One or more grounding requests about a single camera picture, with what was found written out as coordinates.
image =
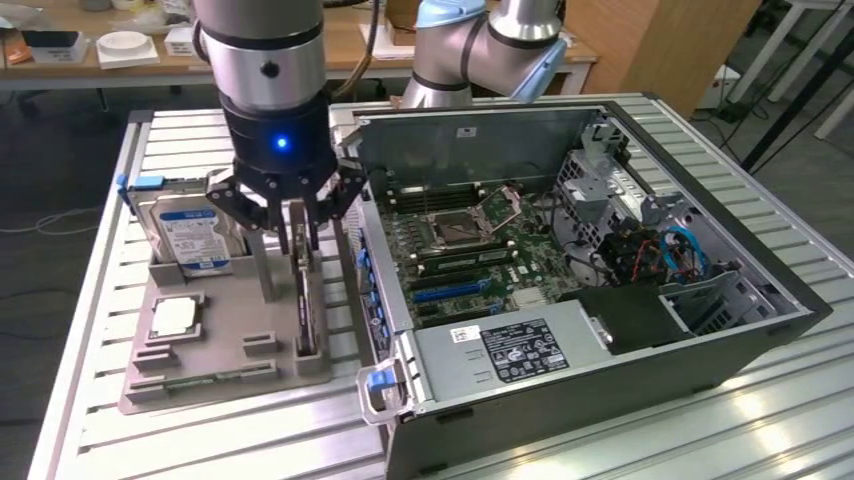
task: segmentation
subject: white cable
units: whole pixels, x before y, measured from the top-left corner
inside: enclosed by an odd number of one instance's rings
[[[54,215],[48,215],[47,217],[40,218],[36,221],[36,224],[32,227],[3,228],[3,229],[0,229],[0,233],[14,234],[14,233],[38,232],[42,235],[50,235],[50,236],[76,235],[78,233],[83,233],[83,232],[88,232],[90,230],[95,230],[98,228],[98,225],[91,226],[91,227],[86,227],[86,228],[80,228],[80,229],[76,229],[76,230],[67,230],[67,231],[51,231],[51,230],[46,230],[44,228],[47,226],[55,224],[56,222],[59,222],[63,218],[74,217],[75,215],[83,215],[84,213],[95,212],[95,211],[100,211],[100,207],[75,208],[72,210],[68,210],[67,212],[55,213]]]

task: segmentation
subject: aluminum extrusion table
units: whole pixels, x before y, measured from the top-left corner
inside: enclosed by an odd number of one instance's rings
[[[561,101],[551,97],[543,101]],[[835,313],[718,388],[618,417],[433,478],[813,478],[854,475],[854,264],[659,101],[615,100]],[[336,105],[336,138],[354,108]],[[674,188],[633,148],[655,190]],[[194,174],[231,162],[219,110],[138,113],[116,172]],[[116,409],[150,256],[110,195],[63,355],[31,479],[382,478],[378,430],[359,413],[359,367],[334,242],[322,243],[335,378],[242,400],[123,416]]]

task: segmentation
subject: wooden cabinet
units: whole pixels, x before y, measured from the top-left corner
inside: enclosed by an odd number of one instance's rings
[[[583,93],[651,92],[690,116],[761,0],[567,0],[599,54]]]

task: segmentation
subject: black label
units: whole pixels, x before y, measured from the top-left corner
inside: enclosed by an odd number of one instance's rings
[[[570,366],[542,318],[481,331],[490,360],[505,383]]]

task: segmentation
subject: table leg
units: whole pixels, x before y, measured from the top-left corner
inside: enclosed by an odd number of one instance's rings
[[[786,74],[779,79],[779,82],[774,87],[774,91],[771,92],[771,95],[769,95],[769,100],[771,102],[777,102],[783,96],[783,94],[786,93],[786,89],[791,86],[791,82],[794,82],[794,80],[798,78],[798,75],[801,75],[803,68],[806,67],[807,63],[810,63],[810,60],[813,59],[815,52],[818,52],[818,49],[822,47],[822,45],[827,41],[830,34],[839,26],[839,23],[842,22],[842,19],[848,15],[850,9],[852,9],[850,5],[846,5],[839,8],[837,13],[833,15],[833,18],[827,21],[821,31],[818,32],[818,34],[807,44],[806,48],[803,49],[803,52],[801,52],[801,55],[798,55],[798,59],[791,64],[791,67],[789,67],[789,70],[786,70]]]
[[[769,41],[765,44],[765,47],[762,47],[762,51],[759,52],[759,55],[757,55],[757,59],[753,61],[753,64],[750,65],[747,72],[745,72],[745,75],[742,76],[742,79],[738,82],[738,85],[735,85],[735,88],[733,89],[733,93],[730,93],[730,96],[727,97],[730,102],[738,103],[738,101],[745,96],[745,93],[747,93],[747,90],[750,89],[750,85],[753,84],[754,80],[759,76],[759,72],[765,68],[765,65],[769,63],[769,59],[771,58],[771,55],[777,51],[779,44],[783,42],[783,39],[786,38],[786,35],[791,31],[791,27],[794,27],[795,22],[801,18],[801,15],[803,14],[805,10],[806,9],[801,4],[795,3],[791,5],[791,9],[789,10],[786,17],[783,18],[783,21],[779,22],[779,26],[777,27],[777,30],[774,30],[774,33],[771,34],[771,38],[769,38]]]
[[[827,117],[827,120],[825,120],[825,123],[822,123],[822,126],[815,130],[815,133],[813,134],[815,138],[821,140],[827,138],[827,135],[830,135],[833,129],[837,128],[846,115],[852,113],[852,110],[854,110],[854,88],[852,88],[852,91],[842,100],[842,103],[839,103],[839,106]]]

